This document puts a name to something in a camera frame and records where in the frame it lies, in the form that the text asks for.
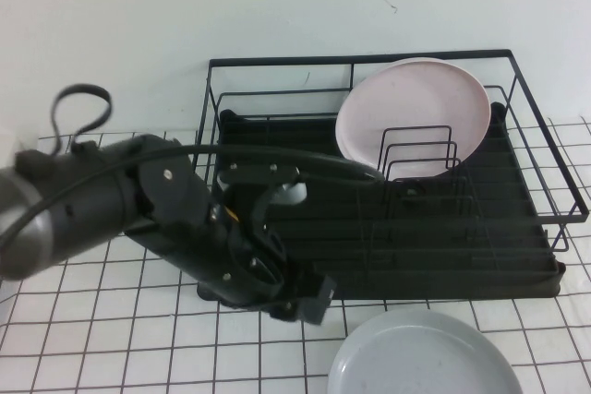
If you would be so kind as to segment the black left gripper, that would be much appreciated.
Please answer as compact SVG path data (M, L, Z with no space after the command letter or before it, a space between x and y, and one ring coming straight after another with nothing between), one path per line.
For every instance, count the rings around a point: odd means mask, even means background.
M336 283L300 271L275 234L251 233L211 197L157 204L125 235L177 267L224 305L320 325Z

